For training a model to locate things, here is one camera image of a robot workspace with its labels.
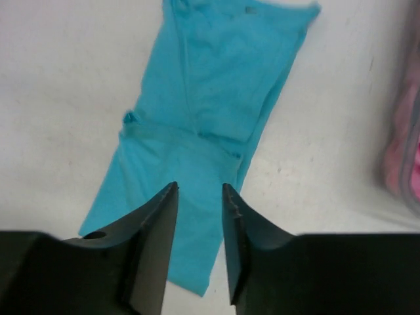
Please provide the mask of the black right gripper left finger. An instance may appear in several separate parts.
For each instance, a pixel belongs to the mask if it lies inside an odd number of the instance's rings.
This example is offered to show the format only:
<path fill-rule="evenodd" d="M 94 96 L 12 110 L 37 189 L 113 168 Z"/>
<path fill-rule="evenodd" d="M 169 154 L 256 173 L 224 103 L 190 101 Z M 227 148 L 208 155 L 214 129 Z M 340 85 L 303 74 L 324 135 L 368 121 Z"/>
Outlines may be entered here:
<path fill-rule="evenodd" d="M 172 182 L 83 238 L 1 233 L 2 314 L 159 314 L 179 204 Z"/>

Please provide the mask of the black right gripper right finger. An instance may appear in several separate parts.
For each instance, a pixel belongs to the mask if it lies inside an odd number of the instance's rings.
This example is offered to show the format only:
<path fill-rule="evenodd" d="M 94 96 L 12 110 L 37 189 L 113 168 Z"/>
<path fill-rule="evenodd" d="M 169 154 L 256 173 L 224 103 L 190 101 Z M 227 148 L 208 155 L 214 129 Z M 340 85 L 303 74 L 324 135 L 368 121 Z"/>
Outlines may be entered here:
<path fill-rule="evenodd" d="M 237 314 L 418 314 L 418 234 L 293 235 L 222 187 Z"/>

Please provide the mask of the teal t-shirt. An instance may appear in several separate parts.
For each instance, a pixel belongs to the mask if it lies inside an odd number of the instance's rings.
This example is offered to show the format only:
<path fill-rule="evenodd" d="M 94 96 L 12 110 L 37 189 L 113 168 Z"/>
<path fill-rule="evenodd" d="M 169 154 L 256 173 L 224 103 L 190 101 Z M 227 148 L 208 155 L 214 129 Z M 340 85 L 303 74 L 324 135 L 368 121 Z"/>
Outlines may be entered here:
<path fill-rule="evenodd" d="M 204 295 L 222 241 L 222 186 L 239 190 L 307 31 L 311 3 L 164 1 L 136 105 L 79 233 L 180 188 L 168 279 Z"/>

